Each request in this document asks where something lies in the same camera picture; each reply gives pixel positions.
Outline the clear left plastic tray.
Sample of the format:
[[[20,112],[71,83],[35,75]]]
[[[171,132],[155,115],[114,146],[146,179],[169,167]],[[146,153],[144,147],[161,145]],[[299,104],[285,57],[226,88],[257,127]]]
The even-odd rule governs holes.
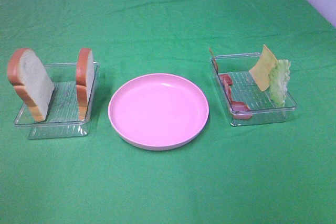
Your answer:
[[[79,105],[76,89],[76,63],[46,64],[45,69],[54,83],[47,117],[35,122],[28,107],[23,104],[14,120],[30,140],[86,136],[91,128],[91,111],[98,85],[99,63],[94,62],[94,79],[86,116],[79,120]]]

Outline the green tablecloth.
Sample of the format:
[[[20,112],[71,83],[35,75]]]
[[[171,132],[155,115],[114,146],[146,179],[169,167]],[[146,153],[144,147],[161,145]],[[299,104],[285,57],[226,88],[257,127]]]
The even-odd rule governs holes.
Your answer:
[[[291,61],[284,123],[230,126],[210,55],[267,45]],[[20,47],[100,63],[85,137],[30,141],[7,79]],[[112,128],[115,90],[152,72],[196,83],[209,119],[187,145],[141,150]],[[1,0],[1,223],[335,223],[335,29],[305,0]]]

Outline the clear right plastic tray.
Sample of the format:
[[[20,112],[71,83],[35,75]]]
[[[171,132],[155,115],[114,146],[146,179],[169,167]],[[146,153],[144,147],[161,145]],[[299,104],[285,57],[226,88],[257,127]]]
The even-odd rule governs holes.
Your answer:
[[[234,101],[241,101],[250,108],[248,112],[232,110],[232,105],[225,93],[224,85],[221,83],[211,58],[211,73],[214,87],[224,108],[226,117],[232,126],[258,125],[269,123],[289,122],[295,119],[294,110],[297,104],[293,97],[287,93],[284,107],[276,107],[270,98],[268,90],[260,91],[254,82],[249,70],[257,63],[261,53],[252,52],[234,55],[218,55],[215,60],[218,64],[219,74],[228,74],[233,84],[231,96]],[[233,114],[252,114],[249,120],[234,119]]]

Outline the green lettuce leaf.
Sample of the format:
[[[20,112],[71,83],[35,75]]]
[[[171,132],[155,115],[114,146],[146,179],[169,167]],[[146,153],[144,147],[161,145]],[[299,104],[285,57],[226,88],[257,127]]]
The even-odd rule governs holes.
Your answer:
[[[287,97],[287,84],[290,80],[291,62],[280,59],[269,73],[269,94],[276,107],[284,107]]]

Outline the yellow cheese slice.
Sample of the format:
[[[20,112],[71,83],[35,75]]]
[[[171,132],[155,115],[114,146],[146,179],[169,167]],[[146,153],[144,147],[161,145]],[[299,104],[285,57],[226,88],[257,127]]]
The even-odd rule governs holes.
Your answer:
[[[254,82],[260,91],[265,91],[269,87],[269,74],[277,63],[277,58],[273,52],[264,44],[261,55],[257,63],[249,70]]]

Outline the pink round plate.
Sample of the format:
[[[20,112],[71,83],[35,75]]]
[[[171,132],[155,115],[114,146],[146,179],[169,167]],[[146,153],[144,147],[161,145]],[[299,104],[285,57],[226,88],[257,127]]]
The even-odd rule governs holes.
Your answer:
[[[111,125],[133,146],[172,150],[196,138],[209,116],[203,91],[173,74],[153,73],[122,85],[108,106]]]

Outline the clear plastic tray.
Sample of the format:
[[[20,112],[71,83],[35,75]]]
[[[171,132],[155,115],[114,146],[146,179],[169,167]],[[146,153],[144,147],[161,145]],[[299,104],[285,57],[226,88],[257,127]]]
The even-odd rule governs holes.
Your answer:
[[[35,122],[28,107],[23,104],[14,120],[30,140],[86,136],[91,128],[91,111],[98,85],[99,63],[94,62],[94,79],[86,116],[79,120],[79,105],[76,89],[76,63],[46,64],[45,69],[54,83],[47,117]]]
[[[297,104],[293,97],[287,93],[284,107],[276,107],[270,98],[268,90],[260,91],[254,82],[249,70],[257,63],[261,53],[252,52],[234,55],[218,55],[215,60],[218,64],[219,74],[228,74],[233,84],[231,96],[234,101],[241,101],[250,108],[248,112],[232,110],[232,105],[225,93],[224,85],[221,83],[211,58],[211,73],[214,87],[224,108],[226,117],[232,126],[258,125],[269,123],[289,122],[295,119],[294,110]],[[234,119],[233,114],[252,114],[249,120]]]

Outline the bacon strip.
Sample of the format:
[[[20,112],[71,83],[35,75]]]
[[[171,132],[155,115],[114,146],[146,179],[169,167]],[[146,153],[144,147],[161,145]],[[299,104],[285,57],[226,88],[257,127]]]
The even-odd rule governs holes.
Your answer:
[[[225,93],[229,99],[229,102],[232,105],[232,110],[233,111],[238,111],[238,112],[248,112],[250,111],[250,108],[247,104],[241,102],[241,101],[234,101],[232,100],[232,96],[231,96],[231,88],[230,85],[228,84],[228,82],[226,80],[223,81],[224,84],[224,89],[225,89]],[[239,120],[249,120],[253,115],[252,114],[247,114],[247,113],[243,113],[243,114],[233,114],[233,118],[234,119],[239,119]]]
[[[232,81],[231,77],[228,74],[219,74],[219,72],[218,72],[218,64],[217,64],[217,62],[215,60],[215,56],[214,56],[214,53],[211,50],[211,48],[209,48],[209,52],[211,54],[213,65],[215,67],[216,73],[217,73],[217,75],[218,75],[221,83],[222,84],[227,84],[228,86],[231,86],[233,84],[233,81]]]

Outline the bread slice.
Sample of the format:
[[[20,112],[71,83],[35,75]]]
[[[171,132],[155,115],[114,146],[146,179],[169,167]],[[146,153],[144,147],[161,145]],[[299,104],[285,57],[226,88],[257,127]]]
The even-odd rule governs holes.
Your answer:
[[[81,48],[76,65],[76,91],[79,107],[79,120],[84,120],[94,81],[94,59],[90,48]]]
[[[8,62],[7,77],[34,121],[44,121],[55,87],[35,52],[30,48],[17,49]]]

